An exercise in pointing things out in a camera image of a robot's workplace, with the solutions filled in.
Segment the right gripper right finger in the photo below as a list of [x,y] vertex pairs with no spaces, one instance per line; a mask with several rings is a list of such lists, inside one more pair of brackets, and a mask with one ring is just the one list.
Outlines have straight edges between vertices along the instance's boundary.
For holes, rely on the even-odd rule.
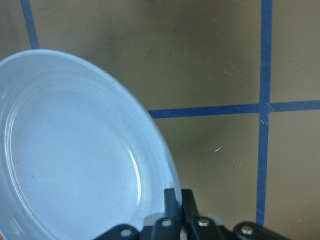
[[187,240],[224,240],[216,223],[199,213],[193,191],[182,189],[183,228]]

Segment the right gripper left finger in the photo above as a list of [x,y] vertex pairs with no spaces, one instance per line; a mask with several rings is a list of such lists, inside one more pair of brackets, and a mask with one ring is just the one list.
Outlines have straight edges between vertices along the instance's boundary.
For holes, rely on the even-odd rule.
[[164,216],[159,218],[152,229],[153,240],[181,239],[181,208],[176,199],[175,190],[166,188],[164,191]]

